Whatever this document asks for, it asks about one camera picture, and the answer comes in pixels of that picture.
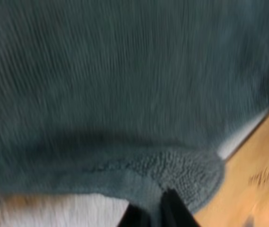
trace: wooden floor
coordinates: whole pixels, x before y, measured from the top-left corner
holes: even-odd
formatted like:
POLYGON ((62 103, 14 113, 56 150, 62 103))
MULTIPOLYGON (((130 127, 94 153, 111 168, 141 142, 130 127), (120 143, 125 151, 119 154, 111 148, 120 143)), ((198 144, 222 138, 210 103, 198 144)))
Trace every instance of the wooden floor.
POLYGON ((224 184, 195 218, 202 227, 269 227, 269 118, 227 162, 224 184))

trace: textured fabric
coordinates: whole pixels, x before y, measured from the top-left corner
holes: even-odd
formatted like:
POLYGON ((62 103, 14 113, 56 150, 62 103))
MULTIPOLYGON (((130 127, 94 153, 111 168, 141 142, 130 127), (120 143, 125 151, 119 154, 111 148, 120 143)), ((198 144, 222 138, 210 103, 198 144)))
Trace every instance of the textured fabric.
POLYGON ((0 0, 0 191, 98 192, 158 226, 268 107, 269 1, 0 0))

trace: wood grain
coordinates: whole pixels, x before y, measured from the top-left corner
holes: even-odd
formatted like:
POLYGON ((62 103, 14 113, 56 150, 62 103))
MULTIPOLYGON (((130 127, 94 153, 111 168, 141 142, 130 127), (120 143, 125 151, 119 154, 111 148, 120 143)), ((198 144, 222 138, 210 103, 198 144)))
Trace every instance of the wood grain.
POLYGON ((224 184, 195 218, 202 227, 269 227, 269 117, 227 162, 224 184))

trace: gray fleece fabric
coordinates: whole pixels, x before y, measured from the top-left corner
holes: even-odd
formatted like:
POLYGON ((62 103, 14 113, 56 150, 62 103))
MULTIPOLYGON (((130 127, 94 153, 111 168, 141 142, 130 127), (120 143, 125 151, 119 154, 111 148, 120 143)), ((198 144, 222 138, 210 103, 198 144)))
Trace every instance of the gray fleece fabric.
POLYGON ((269 0, 0 0, 0 192, 98 192, 156 227, 268 107, 269 0))

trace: black object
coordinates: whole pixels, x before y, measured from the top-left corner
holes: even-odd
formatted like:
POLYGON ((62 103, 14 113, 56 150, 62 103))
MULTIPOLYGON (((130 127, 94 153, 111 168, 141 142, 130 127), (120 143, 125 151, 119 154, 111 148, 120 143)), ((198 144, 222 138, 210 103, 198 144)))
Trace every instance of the black object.
MULTIPOLYGON (((162 227, 200 227, 175 190, 169 190, 161 199, 162 227)), ((150 227, 149 215, 129 205, 118 227, 150 227)))
POLYGON ((150 227, 150 216, 142 209, 129 204, 118 227, 150 227))

